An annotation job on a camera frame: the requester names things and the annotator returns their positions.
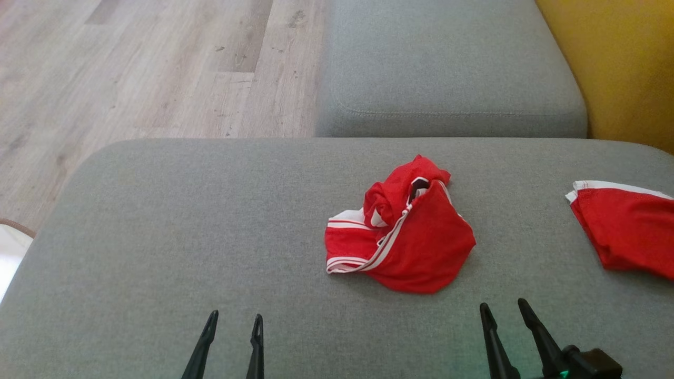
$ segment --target mustard yellow backrest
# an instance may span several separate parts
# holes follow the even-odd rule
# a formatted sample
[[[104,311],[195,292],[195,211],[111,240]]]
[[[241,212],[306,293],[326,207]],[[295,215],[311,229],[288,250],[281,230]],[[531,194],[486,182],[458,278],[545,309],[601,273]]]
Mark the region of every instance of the mustard yellow backrest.
[[[537,0],[588,109],[590,137],[674,154],[674,0]]]

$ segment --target folded red garment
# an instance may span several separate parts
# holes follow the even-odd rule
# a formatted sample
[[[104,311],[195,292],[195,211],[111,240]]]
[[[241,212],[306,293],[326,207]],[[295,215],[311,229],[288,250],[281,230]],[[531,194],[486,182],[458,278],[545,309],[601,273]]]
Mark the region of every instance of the folded red garment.
[[[390,289],[416,293],[451,283],[475,238],[452,206],[449,180],[418,155],[375,183],[363,208],[328,220],[328,273],[362,271]]]
[[[645,270],[674,280],[674,199],[608,181],[574,182],[571,209],[608,270]]]

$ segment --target gray sofa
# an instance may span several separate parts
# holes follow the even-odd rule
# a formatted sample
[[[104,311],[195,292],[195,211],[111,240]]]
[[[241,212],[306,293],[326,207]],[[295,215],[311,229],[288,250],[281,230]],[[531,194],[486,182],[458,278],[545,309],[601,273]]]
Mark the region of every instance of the gray sofa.
[[[533,0],[339,0],[328,19],[317,136],[587,135]]]
[[[424,154],[477,246],[435,295],[325,272],[329,216]],[[523,378],[540,374],[516,305],[560,345],[666,378],[674,287],[602,268],[564,198],[578,179],[674,194],[674,157],[580,139],[144,140],[89,158],[0,304],[3,378],[177,378],[220,310],[207,378],[244,378],[256,313],[269,378],[487,378],[479,304]]]

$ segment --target gray sofa seat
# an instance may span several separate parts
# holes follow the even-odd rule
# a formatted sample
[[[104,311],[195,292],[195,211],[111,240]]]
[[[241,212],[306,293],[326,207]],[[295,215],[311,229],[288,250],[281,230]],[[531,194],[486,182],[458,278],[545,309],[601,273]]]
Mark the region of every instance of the gray sofa seat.
[[[435,295],[325,272],[328,217],[424,154],[477,246]],[[4,378],[177,378],[208,314],[207,378],[244,378],[256,313],[269,378],[487,378],[486,301],[522,377],[540,374],[517,308],[630,378],[674,371],[674,286],[603,270],[564,195],[577,179],[674,194],[674,157],[566,139],[145,140],[74,175],[0,305]]]
[[[333,0],[318,136],[585,138],[533,0]]]

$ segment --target brown rim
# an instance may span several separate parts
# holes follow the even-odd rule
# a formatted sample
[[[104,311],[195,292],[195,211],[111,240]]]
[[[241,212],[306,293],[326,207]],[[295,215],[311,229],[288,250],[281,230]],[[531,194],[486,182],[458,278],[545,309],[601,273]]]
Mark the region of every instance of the brown rim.
[[[14,229],[20,231],[21,233],[29,236],[30,238],[35,239],[35,232],[30,230],[29,228],[19,224],[15,223],[12,220],[7,220],[6,218],[0,218],[0,225],[7,225],[8,227],[13,227]]]

